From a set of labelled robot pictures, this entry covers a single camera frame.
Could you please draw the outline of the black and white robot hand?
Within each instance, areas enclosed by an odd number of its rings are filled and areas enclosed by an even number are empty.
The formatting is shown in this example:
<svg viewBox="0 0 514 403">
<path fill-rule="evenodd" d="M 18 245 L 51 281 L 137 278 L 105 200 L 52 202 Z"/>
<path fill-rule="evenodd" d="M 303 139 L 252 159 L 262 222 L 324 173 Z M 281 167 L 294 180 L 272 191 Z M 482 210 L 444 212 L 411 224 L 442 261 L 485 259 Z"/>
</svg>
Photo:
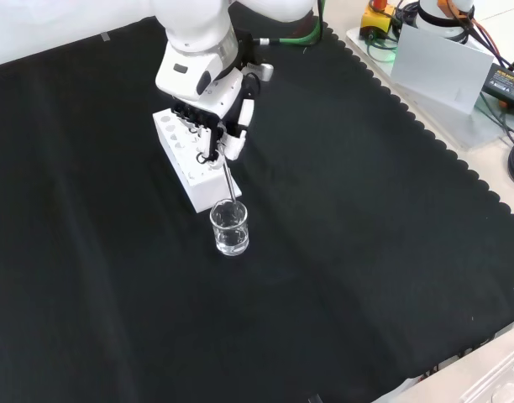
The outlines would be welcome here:
<svg viewBox="0 0 514 403">
<path fill-rule="evenodd" d="M 257 79 L 236 67 L 220 76 L 222 66 L 218 54 L 183 55 L 168 44 L 155 78 L 175 98 L 172 113 L 197 134 L 201 164 L 238 159 L 260 89 Z"/>
</svg>

